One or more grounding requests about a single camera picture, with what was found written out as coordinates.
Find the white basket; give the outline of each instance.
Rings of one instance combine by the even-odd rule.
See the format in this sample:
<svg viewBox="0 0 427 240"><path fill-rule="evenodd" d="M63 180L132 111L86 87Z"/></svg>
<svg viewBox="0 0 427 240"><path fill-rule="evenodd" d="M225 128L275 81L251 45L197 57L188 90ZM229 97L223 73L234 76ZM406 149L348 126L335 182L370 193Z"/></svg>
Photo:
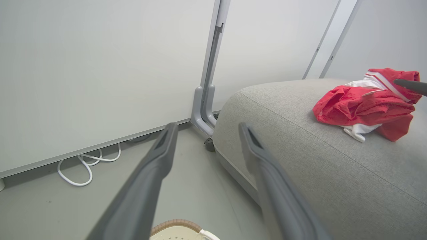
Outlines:
<svg viewBox="0 0 427 240"><path fill-rule="evenodd" d="M150 240L219 240L219 238L191 221L175 219L153 227Z"/></svg>

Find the gray upholstered couch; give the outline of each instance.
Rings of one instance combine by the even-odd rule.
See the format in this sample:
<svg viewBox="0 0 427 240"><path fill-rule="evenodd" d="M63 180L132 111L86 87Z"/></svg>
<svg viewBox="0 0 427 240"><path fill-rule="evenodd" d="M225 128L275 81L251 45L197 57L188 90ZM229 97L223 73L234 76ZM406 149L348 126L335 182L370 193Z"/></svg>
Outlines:
<svg viewBox="0 0 427 240"><path fill-rule="evenodd" d="M335 239L427 240L426 116L414 112L396 143L372 132L360 143L311 111L342 79L256 85L235 93L216 123L221 163L258 201L237 125L248 122Z"/></svg>

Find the white fabric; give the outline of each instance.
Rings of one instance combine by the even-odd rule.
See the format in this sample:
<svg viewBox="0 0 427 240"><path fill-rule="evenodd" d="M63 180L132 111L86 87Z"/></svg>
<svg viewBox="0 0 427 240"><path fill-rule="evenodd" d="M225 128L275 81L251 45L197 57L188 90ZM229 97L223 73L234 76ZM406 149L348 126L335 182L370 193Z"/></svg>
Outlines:
<svg viewBox="0 0 427 240"><path fill-rule="evenodd" d="M382 85L378 81L373 81L371 78L374 78L373 76L366 77L363 80L358 81L352 81L350 83L347 83L344 86L348 87L363 87L363 88L380 88L380 89L386 89L384 85ZM368 126L361 123L356 123L353 126L341 126L344 128L344 132L348 135L352 136L354 139L358 140L359 142L364 143L365 137L362 136L362 133L370 133L377 129L377 127L381 126L382 124L377 124L373 126Z"/></svg>
<svg viewBox="0 0 427 240"><path fill-rule="evenodd" d="M352 81L350 83L347 83L344 86L386 89L384 86L380 85L379 83L377 83L375 81L370 80L369 78L364 78L363 80L358 80L358 81Z"/></svg>
<svg viewBox="0 0 427 240"><path fill-rule="evenodd" d="M362 136L362 133L370 133L377 129L377 127L381 126L382 124L377 124L373 126L368 126L361 123L356 123L353 126L341 126L344 128L344 132L348 135L352 136L354 139L356 139L359 142L364 143L365 137Z"/></svg>

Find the whiteboard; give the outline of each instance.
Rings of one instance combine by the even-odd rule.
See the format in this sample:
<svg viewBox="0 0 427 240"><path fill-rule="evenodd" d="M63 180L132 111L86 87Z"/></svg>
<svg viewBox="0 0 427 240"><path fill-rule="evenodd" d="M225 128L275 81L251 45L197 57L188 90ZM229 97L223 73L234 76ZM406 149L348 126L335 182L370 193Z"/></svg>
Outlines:
<svg viewBox="0 0 427 240"><path fill-rule="evenodd" d="M301 79L337 3L232 0L213 75L213 111L244 87Z"/></svg>
<svg viewBox="0 0 427 240"><path fill-rule="evenodd" d="M0 175L190 118L213 9L0 1Z"/></svg>

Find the red and white garment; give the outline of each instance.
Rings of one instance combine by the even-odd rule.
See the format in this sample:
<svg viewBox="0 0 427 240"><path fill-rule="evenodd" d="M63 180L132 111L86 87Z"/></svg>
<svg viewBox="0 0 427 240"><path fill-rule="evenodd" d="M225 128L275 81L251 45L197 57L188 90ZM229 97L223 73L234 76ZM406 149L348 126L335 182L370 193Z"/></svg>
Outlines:
<svg viewBox="0 0 427 240"><path fill-rule="evenodd" d="M395 79L420 81L416 71L391 68L369 69L365 78L338 86L321 98L313 108L317 120L344 127L344 132L360 142L364 133L377 130L395 142L408 133L413 118L412 104L421 98L411 90L393 83Z"/></svg>

